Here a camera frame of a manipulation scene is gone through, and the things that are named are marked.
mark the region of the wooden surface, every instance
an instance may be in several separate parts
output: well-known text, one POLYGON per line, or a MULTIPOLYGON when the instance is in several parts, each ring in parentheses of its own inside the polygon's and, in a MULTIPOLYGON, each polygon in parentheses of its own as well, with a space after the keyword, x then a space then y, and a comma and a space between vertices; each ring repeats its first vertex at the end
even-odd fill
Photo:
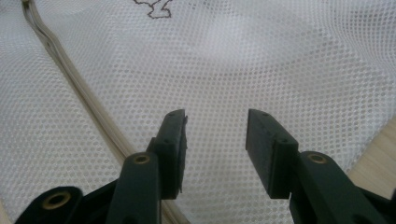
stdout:
POLYGON ((396 117, 375 137, 348 175, 355 185, 390 199, 396 188, 396 117))

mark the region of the perforated fabric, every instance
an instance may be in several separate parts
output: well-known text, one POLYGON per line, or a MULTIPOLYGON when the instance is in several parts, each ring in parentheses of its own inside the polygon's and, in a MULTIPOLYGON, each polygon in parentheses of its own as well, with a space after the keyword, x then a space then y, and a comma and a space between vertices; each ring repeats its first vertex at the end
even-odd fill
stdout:
POLYGON ((88 193, 119 175, 21 2, 12 0, 0 1, 0 127, 0 201, 12 222, 46 190, 77 186, 88 193))
POLYGON ((344 170, 395 114, 393 1, 160 2, 37 7, 135 149, 164 114, 187 109, 177 204, 191 223, 291 223, 288 202, 268 199, 244 149, 249 108, 344 170))

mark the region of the black line drawing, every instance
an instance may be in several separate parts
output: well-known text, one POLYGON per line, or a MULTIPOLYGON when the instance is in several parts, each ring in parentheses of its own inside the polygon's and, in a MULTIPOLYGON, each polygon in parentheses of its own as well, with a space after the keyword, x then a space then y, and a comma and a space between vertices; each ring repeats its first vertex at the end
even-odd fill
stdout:
POLYGON ((172 14, 166 5, 172 0, 134 0, 138 5, 146 4, 151 7, 148 16, 152 19, 171 18, 172 14))

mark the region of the brass grommet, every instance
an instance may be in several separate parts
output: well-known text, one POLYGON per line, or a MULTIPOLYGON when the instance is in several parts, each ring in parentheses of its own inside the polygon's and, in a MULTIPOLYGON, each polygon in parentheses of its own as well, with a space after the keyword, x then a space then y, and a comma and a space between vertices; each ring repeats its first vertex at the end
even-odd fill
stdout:
POLYGON ((70 193, 68 191, 56 192, 56 193, 50 195, 49 197, 47 197, 44 200, 42 206, 46 210, 52 210, 55 208, 59 208, 59 207, 62 207, 67 202, 69 202, 71 197, 72 196, 70 195, 70 193))
POLYGON ((320 156, 319 154, 314 154, 314 153, 309 154, 308 158, 309 158, 309 160, 311 160, 312 162, 315 162, 315 163, 319 163, 319 164, 327 163, 326 158, 320 156))
POLYGON ((134 157, 134 163, 136 164, 144 164, 149 162, 149 156, 141 155, 134 157))

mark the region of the white net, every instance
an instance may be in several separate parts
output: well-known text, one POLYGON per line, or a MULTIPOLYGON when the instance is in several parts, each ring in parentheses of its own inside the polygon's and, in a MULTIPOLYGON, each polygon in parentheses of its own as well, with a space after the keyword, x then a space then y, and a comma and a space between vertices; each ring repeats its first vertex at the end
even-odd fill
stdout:
POLYGON ((395 114, 394 1, 149 2, 37 7, 136 150, 167 112, 187 109, 177 204, 191 223, 291 222, 244 149, 249 108, 344 170, 395 114))
POLYGON ((0 201, 12 221, 46 190, 77 186, 88 193, 119 175, 19 1, 0 1, 0 127, 0 201))

